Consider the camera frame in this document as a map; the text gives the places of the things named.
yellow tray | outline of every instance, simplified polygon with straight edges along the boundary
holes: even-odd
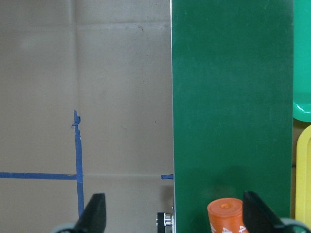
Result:
[[[297,142],[295,218],[311,228],[311,126]]]

orange cylinder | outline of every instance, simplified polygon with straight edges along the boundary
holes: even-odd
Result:
[[[236,198],[222,198],[207,206],[212,233],[248,233],[243,223],[243,202]]]

green surface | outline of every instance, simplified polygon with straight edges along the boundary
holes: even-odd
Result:
[[[293,116],[311,121],[311,1],[294,2]]]
[[[293,2],[172,0],[177,233],[255,191],[290,213]]]

blue tape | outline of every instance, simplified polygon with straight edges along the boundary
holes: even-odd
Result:
[[[53,173],[0,172],[0,178],[38,179],[38,180],[76,180],[77,176],[68,174],[53,174]]]
[[[84,210],[84,195],[83,195],[83,167],[82,167],[82,143],[79,130],[81,118],[78,116],[77,111],[74,110],[74,132],[76,142],[76,170],[77,170],[77,193],[78,193],[78,212],[81,216]]]
[[[170,174],[170,175],[161,175],[161,179],[162,180],[173,180],[174,179],[174,175]]]

vertical blue tape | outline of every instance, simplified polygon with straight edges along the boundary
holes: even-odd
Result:
[[[83,195],[83,168],[82,168],[82,144],[79,130],[81,118],[78,116],[77,111],[74,110],[74,133],[76,142],[76,169],[77,169],[77,192],[78,192],[78,212],[81,216],[84,210],[84,195]]]

